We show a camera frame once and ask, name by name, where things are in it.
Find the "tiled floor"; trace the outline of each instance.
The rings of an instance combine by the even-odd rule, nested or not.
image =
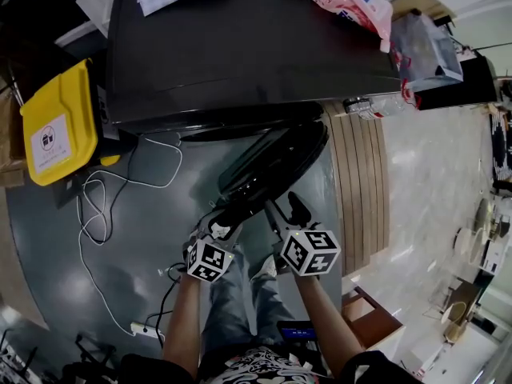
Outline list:
[[[492,153],[489,117],[474,106],[385,118],[383,129],[390,246],[346,277],[343,289],[357,281],[406,326],[399,355],[439,324],[422,313],[442,299],[453,275],[477,273],[454,255],[453,243],[489,194]]]

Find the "black countertop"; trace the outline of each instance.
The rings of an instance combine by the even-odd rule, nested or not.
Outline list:
[[[149,131],[194,126],[210,110],[275,114],[245,107],[398,91],[379,42],[311,0],[179,0],[148,17],[137,0],[114,0],[110,114]]]

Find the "label sticker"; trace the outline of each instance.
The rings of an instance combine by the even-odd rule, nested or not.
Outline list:
[[[71,156],[66,115],[62,114],[30,138],[32,157],[37,174]]]

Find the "floor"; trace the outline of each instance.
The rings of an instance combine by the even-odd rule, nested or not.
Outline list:
[[[490,195],[489,116],[464,106],[382,120],[390,175],[390,246],[345,277],[406,326],[401,351],[438,329],[426,316],[445,298],[454,276],[474,278],[454,255],[454,236]]]
[[[385,119],[383,126],[390,164],[390,247],[373,256],[369,266],[345,278],[343,285],[348,286],[350,279],[357,281],[408,327],[401,342],[403,349],[428,334],[431,319],[422,313],[431,306],[440,284],[450,282],[462,267],[452,255],[453,237],[474,215],[479,199],[488,194],[490,133],[488,117],[472,107],[405,114]],[[176,134],[154,138],[178,142]],[[217,176],[253,141],[182,144],[184,162],[174,183],[165,190],[129,185],[114,207],[112,239],[101,247],[84,242],[85,259],[123,326],[143,322],[158,309],[170,284],[158,270],[180,259],[180,246],[190,229],[210,209],[208,202],[218,196]],[[164,182],[177,162],[174,151],[145,142],[134,157],[130,176]],[[124,174],[126,161],[115,171]],[[120,185],[119,180],[106,178],[107,204]],[[328,148],[292,189],[315,208],[327,228],[339,234]],[[101,196],[98,191],[91,192],[94,200]],[[34,368],[58,374],[63,364],[78,360],[73,340],[81,333],[115,345],[118,360],[128,352],[157,357],[156,340],[132,338],[120,331],[90,283],[78,256],[74,202],[57,210],[50,190],[35,185],[10,190],[7,197],[26,279],[51,330],[36,328],[4,310],[0,324],[3,321],[12,329],[9,340],[20,355],[39,346]],[[95,226],[92,231],[101,233]],[[251,262],[264,255],[272,237],[262,214],[247,221],[241,244]],[[336,270],[322,278],[337,306],[340,277]],[[296,317],[304,318],[306,313],[289,275],[281,277],[280,287]],[[206,297],[205,287],[203,322],[208,310]],[[246,308],[254,324],[249,303]]]

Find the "forearm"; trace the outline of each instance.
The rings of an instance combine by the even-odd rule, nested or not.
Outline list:
[[[198,375],[200,332],[199,293],[201,281],[184,274],[180,282],[174,311],[167,328],[163,359]]]
[[[315,277],[295,276],[323,357],[337,378],[342,368],[363,348]]]

